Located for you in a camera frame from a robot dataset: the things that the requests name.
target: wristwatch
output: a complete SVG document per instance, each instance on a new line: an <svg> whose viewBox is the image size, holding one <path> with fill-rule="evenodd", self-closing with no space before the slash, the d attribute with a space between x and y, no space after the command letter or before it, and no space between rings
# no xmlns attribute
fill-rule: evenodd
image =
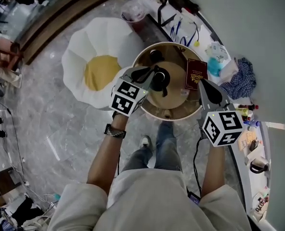
<svg viewBox="0 0 285 231"><path fill-rule="evenodd" d="M112 128L111 124L107 124L106 128L105 128L104 134L113 136L115 138L124 139L125 135L126 135L126 131L121 131L121 130L114 129L114 128Z"/></svg>

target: black bag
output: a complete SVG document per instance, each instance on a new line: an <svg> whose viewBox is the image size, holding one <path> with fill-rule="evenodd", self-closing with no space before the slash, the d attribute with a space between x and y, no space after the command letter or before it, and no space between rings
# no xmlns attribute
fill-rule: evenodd
<svg viewBox="0 0 285 231"><path fill-rule="evenodd" d="M160 0L160 1L161 1L161 6L158 8L157 11L157 19L158 19L158 24L160 26L167 25L169 22L173 21L174 17L176 16L175 14L165 22L161 23L161 10L163 9L163 7L166 6L167 2L169 2L169 4L172 7L174 7L176 10L178 10L180 13L182 12L182 8L185 8L187 11L189 11L192 14L196 14L199 11L199 6L191 2L190 0Z"/></svg>

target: gray floor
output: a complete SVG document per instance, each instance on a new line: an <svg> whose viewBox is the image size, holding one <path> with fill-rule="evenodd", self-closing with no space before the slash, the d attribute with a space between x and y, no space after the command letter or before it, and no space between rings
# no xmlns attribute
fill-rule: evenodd
<svg viewBox="0 0 285 231"><path fill-rule="evenodd" d="M23 66L22 88L18 90L8 86L6 96L0 100L14 116L25 178L30 188L42 197L46 193L61 194L68 183L86 181L90 164L104 137L105 125L111 121L108 112L77 101L65 87L62 80L62 54L75 31L86 26L94 17L119 17L123 3L123 0L110 0L70 25L30 66ZM166 41L150 20L140 36L146 46ZM2 106L0 115L4 117L4 124L0 128L8 132L8 138L0 139L0 170L10 166L7 151L13 165L21 172L11 116ZM174 124L184 176L188 188L196 193L198 188L192 160L199 139L197 118L199 114ZM131 153L138 149L142 135L149 135L155 142L159 123L142 110L130 117L121 149L121 169ZM203 181L206 168L208 147L208 141L200 143L197 156L200 182ZM228 149L225 178L227 184L240 193L237 173Z"/></svg>
<svg viewBox="0 0 285 231"><path fill-rule="evenodd" d="M56 0L48 0L46 7L39 5L37 1L31 5L19 4L12 0L8 5L5 13L0 20L8 22L8 24L0 23L0 30L7 34L11 40L19 39L28 29L29 24L37 20L42 12L49 9Z"/></svg>

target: red passport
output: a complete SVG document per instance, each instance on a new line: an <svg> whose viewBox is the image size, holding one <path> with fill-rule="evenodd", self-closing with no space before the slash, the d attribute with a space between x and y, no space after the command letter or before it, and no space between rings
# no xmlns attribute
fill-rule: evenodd
<svg viewBox="0 0 285 231"><path fill-rule="evenodd" d="M186 89L198 90L201 79L208 78L208 64L199 60L188 59L186 71Z"/></svg>

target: blue towel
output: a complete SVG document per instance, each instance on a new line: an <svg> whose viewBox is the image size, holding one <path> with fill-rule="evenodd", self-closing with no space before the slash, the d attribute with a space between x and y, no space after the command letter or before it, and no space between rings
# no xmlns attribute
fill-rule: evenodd
<svg viewBox="0 0 285 231"><path fill-rule="evenodd" d="M239 59L237 62L238 73L232 77L230 83L220 85L232 99L249 97L257 85L252 63L246 58Z"/></svg>

